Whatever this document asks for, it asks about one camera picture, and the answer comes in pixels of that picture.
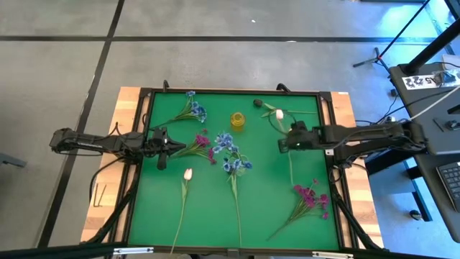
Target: gray floor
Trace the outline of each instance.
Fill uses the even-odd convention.
[[[0,0],[0,35],[107,34],[116,0]],[[116,35],[222,35],[392,37],[419,5],[353,1],[166,1],[126,0]],[[442,0],[431,3],[443,27],[452,22]],[[405,37],[435,37],[422,12]],[[63,157],[51,153],[54,130],[74,127],[99,59],[102,42],[0,42],[0,152],[27,160],[24,169],[0,167],[0,250],[32,247]],[[324,42],[113,42],[86,132],[107,133],[120,86],[274,88],[348,91],[357,119],[376,120],[388,109],[392,89],[378,65],[352,68],[373,56],[377,43]],[[409,61],[424,44],[398,43],[388,65]],[[460,43],[452,45],[459,50]],[[433,60],[440,60],[439,53]],[[399,107],[397,100],[394,107]],[[396,114],[399,118],[405,112]],[[51,245],[76,244],[88,208],[88,183],[99,164],[77,158]],[[424,197],[431,196],[423,189]],[[453,242],[436,211],[435,220],[414,222],[410,194],[376,196],[387,248],[402,253],[454,258]]]

